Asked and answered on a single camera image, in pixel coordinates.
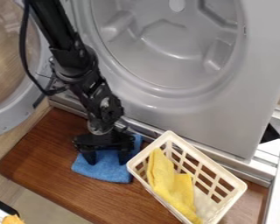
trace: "black cable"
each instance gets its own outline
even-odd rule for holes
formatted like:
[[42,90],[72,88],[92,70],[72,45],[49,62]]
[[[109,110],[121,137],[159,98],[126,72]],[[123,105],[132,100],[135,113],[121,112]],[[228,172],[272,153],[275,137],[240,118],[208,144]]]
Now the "black cable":
[[29,23],[29,12],[30,12],[30,0],[24,0],[24,14],[22,18],[22,24],[20,27],[19,32],[19,56],[23,64],[23,68],[27,76],[31,79],[31,81],[37,86],[37,88],[41,91],[44,95],[55,95],[67,90],[66,87],[60,87],[57,89],[46,90],[39,82],[35,79],[35,77],[30,73],[29,66],[26,58],[26,50],[25,50],[25,41],[26,41],[26,34],[27,34],[27,27]]

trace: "yellow cloth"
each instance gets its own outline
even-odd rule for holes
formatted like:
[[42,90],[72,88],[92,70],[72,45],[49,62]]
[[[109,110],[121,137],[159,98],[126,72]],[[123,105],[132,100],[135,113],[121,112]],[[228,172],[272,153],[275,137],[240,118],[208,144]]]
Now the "yellow cloth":
[[193,184],[190,174],[177,174],[173,163],[160,149],[150,154],[147,178],[154,192],[179,210],[193,224],[201,224],[196,215]]
[[25,224],[17,215],[9,215],[3,219],[2,224]]

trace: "gray plastic panel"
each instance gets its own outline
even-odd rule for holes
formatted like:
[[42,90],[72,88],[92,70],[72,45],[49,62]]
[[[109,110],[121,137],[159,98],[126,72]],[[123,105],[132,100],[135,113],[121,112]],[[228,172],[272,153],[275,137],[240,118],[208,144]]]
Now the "gray plastic panel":
[[[181,12],[169,1],[80,0],[73,6],[78,29],[97,51],[127,117],[250,159],[280,96],[280,0],[231,1],[228,11],[221,9],[225,2],[205,1],[205,7],[236,27],[214,21],[194,0]],[[107,41],[101,28],[118,11],[135,19]],[[174,34],[162,37],[162,26]],[[183,32],[190,36],[174,36]]]

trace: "wooden board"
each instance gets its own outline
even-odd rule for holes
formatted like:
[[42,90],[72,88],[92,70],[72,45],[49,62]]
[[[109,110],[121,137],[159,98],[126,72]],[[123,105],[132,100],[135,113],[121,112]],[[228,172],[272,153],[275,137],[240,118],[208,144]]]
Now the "wooden board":
[[[93,223],[179,223],[136,180],[112,184],[72,172],[77,156],[72,139],[85,132],[84,119],[55,108],[4,157],[0,172]],[[248,187],[221,224],[260,221],[268,191]]]

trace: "blue sponge cloth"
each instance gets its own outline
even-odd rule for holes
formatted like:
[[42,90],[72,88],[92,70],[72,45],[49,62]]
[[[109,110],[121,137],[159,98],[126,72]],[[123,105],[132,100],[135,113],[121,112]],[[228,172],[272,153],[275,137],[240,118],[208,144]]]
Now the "blue sponge cloth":
[[[142,137],[140,135],[134,135],[134,137],[134,149],[130,153],[130,158],[134,157],[140,151],[142,143]],[[126,164],[119,164],[117,150],[97,151],[95,165],[89,164],[79,154],[72,165],[72,170],[89,178],[108,182],[128,184],[131,181],[131,175],[127,170]]]

